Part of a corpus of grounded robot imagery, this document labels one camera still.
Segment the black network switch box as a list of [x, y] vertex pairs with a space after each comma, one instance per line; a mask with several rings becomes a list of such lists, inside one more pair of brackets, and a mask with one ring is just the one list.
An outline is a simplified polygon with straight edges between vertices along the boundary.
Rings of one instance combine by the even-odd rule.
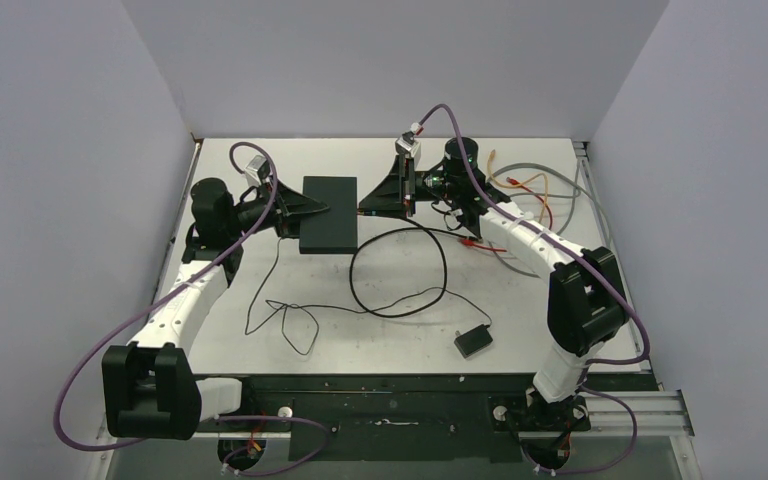
[[302, 220], [299, 253], [355, 254], [358, 249], [357, 178], [305, 176], [303, 194], [327, 209]]

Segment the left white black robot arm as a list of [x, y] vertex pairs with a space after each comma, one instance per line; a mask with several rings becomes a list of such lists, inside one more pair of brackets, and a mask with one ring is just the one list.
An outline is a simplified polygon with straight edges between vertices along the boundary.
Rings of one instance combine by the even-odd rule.
[[224, 181], [206, 178], [190, 190], [191, 212], [170, 299], [125, 345], [105, 351], [101, 367], [109, 432], [116, 438], [187, 440], [218, 417], [231, 429], [250, 428], [258, 403], [235, 378], [197, 379], [188, 354], [212, 306], [237, 276], [246, 233], [274, 229], [296, 238], [302, 220], [326, 203], [264, 180], [236, 202]]

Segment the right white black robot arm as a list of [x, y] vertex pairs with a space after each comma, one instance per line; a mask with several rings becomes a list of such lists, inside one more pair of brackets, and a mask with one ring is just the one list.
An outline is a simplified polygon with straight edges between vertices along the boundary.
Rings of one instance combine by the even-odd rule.
[[553, 340], [525, 402], [529, 421], [550, 428], [566, 412], [565, 400], [582, 384], [590, 361], [628, 321], [614, 254], [563, 239], [522, 210], [478, 167], [470, 138], [446, 142], [432, 169], [415, 164], [420, 143], [408, 133], [395, 142], [387, 176], [364, 197], [365, 216], [408, 218], [419, 202], [442, 202], [472, 234], [502, 247], [548, 285], [547, 326]]

